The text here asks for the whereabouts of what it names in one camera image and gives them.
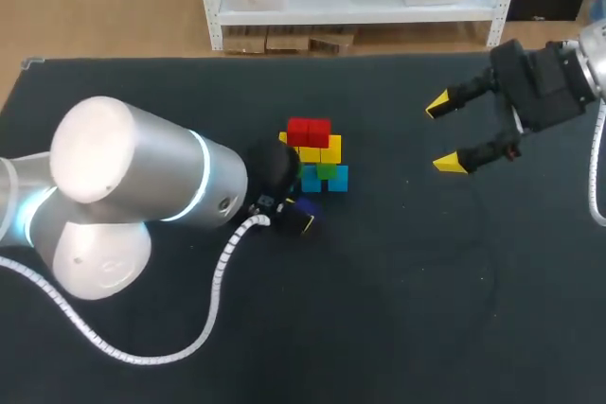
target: coiled cable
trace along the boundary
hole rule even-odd
[[[592,218],[602,227],[606,227],[606,218],[604,218],[597,208],[597,164],[599,161],[599,149],[602,142],[602,133],[604,132],[604,120],[606,119],[606,103],[602,99],[599,102],[597,110],[596,128],[594,129],[594,142],[591,146],[589,157],[589,213]]]
[[[269,226],[270,220],[264,215],[255,215],[241,224],[236,232],[227,241],[227,244],[223,248],[223,252],[219,257],[217,266],[212,279],[212,287],[210,290],[210,307],[208,309],[208,316],[206,318],[205,326],[200,333],[200,336],[185,349],[175,352],[174,354],[162,355],[158,357],[141,357],[137,355],[131,355],[126,352],[119,350],[116,347],[108,344],[104,341],[79,315],[78,313],[67,303],[65,298],[57,291],[57,289],[50,284],[42,275],[36,273],[29,267],[20,264],[14,260],[0,256],[0,267],[5,269],[13,270],[19,273],[24,278],[35,284],[40,288],[50,299],[59,307],[59,309],[67,316],[71,323],[80,331],[82,335],[98,350],[104,354],[125,363],[138,364],[142,366],[154,366],[159,364],[173,363],[175,361],[182,360],[189,357],[195,351],[197,351],[210,336],[210,332],[217,320],[217,314],[219,312],[219,302],[221,299],[221,283],[223,281],[223,274],[225,267],[233,254],[236,246],[240,242],[242,236],[255,225]]]

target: wooden floor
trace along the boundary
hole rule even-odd
[[[585,24],[509,24],[528,47],[574,37]],[[486,24],[366,26],[354,54],[482,50]],[[25,57],[217,57],[202,0],[0,0],[0,106]]]

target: green block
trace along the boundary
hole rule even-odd
[[[316,172],[319,180],[332,180],[337,178],[337,165],[326,165],[319,163],[316,165]]]

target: black table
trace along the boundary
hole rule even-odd
[[[347,194],[322,194],[322,229],[263,231],[228,268],[215,330],[194,356],[116,362],[42,293],[0,271],[6,403],[603,403],[606,230],[586,181],[595,110],[469,177],[432,160],[494,134],[487,97],[438,121],[424,107],[485,55],[336,60],[34,62],[0,116],[0,156],[48,149],[79,100],[107,95],[235,150],[289,116],[343,135]],[[151,262],[108,300],[70,299],[139,355],[188,345],[204,324],[228,228],[150,224]],[[2,254],[43,271],[29,249]]]

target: cardboard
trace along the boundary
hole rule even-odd
[[[268,51],[305,52],[310,49],[310,26],[270,26],[267,32]]]
[[[267,26],[223,28],[223,51],[235,54],[264,54]]]
[[[328,52],[337,56],[349,53],[356,29],[353,26],[315,26],[310,37],[314,51]]]

